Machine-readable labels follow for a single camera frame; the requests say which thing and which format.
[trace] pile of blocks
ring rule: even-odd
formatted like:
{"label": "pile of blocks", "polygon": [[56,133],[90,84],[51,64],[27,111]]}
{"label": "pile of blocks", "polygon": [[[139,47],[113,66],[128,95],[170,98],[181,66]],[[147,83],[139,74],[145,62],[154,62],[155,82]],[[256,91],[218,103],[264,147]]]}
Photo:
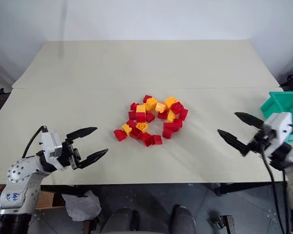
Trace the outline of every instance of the pile of blocks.
{"label": "pile of blocks", "polygon": [[162,136],[171,139],[172,134],[182,128],[188,110],[174,97],[169,97],[164,103],[160,103],[154,97],[145,95],[143,104],[132,103],[130,105],[129,120],[122,126],[122,129],[114,131],[115,137],[122,141],[131,136],[140,139],[147,147],[163,144],[160,135],[147,133],[148,124],[146,122],[151,123],[156,114],[158,118],[167,121],[163,124]]}

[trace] table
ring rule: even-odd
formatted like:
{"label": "table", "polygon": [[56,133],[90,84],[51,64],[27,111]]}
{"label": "table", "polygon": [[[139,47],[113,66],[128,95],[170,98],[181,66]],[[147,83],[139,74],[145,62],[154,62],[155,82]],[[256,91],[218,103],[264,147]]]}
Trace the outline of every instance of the table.
{"label": "table", "polygon": [[[47,42],[13,88],[0,111],[0,183],[41,125],[61,139],[98,127],[75,141],[82,157],[109,148],[94,165],[55,172],[44,184],[270,180],[260,158],[241,157],[216,131],[247,143],[256,129],[233,113],[263,118],[259,108],[268,92],[282,90],[247,40]],[[145,94],[181,100],[189,109],[182,130],[162,146],[147,148],[132,138],[118,142],[113,130],[127,121],[130,103]],[[157,119],[150,132],[161,128]],[[38,141],[29,154],[40,150]]]}

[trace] floor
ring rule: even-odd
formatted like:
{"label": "floor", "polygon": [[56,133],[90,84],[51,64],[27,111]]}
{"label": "floor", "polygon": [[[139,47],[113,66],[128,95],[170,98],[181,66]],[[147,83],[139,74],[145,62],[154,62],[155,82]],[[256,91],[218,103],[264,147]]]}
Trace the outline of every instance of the floor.
{"label": "floor", "polygon": [[[277,185],[279,200],[282,186]],[[141,231],[168,233],[170,213],[174,205],[186,206],[195,217],[198,234],[226,234],[213,229],[211,215],[232,215],[237,234],[280,234],[270,186],[244,190],[218,197],[206,184],[142,184],[91,186],[100,198],[105,214],[123,207],[139,212]],[[35,213],[30,234],[78,234],[82,223],[74,222],[65,208]]]}

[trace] green basket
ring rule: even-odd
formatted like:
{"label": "green basket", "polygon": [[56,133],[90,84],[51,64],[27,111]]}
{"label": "green basket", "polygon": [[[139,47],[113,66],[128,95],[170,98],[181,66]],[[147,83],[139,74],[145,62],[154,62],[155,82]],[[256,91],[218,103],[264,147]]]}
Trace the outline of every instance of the green basket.
{"label": "green basket", "polygon": [[[268,118],[272,113],[291,112],[293,121],[293,92],[269,92],[270,98],[261,106],[261,111]],[[293,142],[293,131],[287,142]]]}

